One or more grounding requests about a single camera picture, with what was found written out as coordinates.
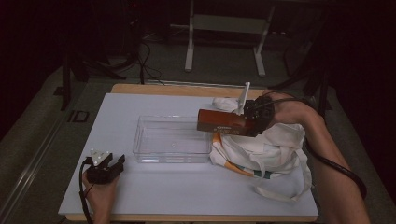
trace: clear plastic container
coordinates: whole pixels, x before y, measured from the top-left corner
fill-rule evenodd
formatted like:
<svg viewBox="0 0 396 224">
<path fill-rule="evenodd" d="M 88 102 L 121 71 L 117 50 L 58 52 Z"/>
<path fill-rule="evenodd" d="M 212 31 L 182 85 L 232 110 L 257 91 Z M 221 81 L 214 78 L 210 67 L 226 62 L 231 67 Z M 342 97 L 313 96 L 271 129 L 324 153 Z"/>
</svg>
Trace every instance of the clear plastic container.
<svg viewBox="0 0 396 224">
<path fill-rule="evenodd" d="M 140 116 L 134 154 L 139 162 L 208 162 L 212 133 L 196 127 L 196 117 Z"/>
</svg>

